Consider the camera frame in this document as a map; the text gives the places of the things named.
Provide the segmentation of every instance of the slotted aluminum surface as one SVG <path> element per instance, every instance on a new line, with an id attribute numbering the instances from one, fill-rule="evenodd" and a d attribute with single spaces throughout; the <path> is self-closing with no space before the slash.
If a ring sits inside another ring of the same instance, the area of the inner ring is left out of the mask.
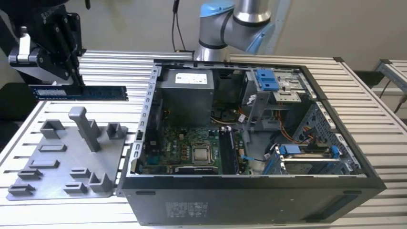
<path id="1" fill-rule="evenodd" d="M 73 106 L 86 106 L 89 118 L 95 119 L 99 125 L 107 125 L 107 122 L 121 122 L 130 128 L 126 142 L 130 144 L 134 141 L 154 59 L 185 60 L 191 59 L 191 54 L 87 51 L 82 58 L 82 74 L 86 83 L 89 85 L 126 85 L 130 101 L 39 103 L 0 154 L 0 226 L 31 225 L 28 228 L 42 229 L 56 227 L 145 228 L 137 222 L 126 198 L 11 202 L 6 196 L 7 187 L 14 184 L 16 179 L 16 172 L 24 167 L 40 141 L 43 121 L 60 119 L 65 125 L 74 125 L 69 119 L 69 111 Z M 234 62 L 298 64 L 309 67 L 342 121 L 387 185 L 386 191 L 331 225 L 278 225 L 275 227 L 407 228 L 406 126 L 401 124 L 401 120 L 355 77 L 347 65 L 335 62 L 333 58 L 317 57 L 233 55 L 231 60 Z M 241 229 L 269 227 L 271 225 L 222 226 L 222 228 Z"/>

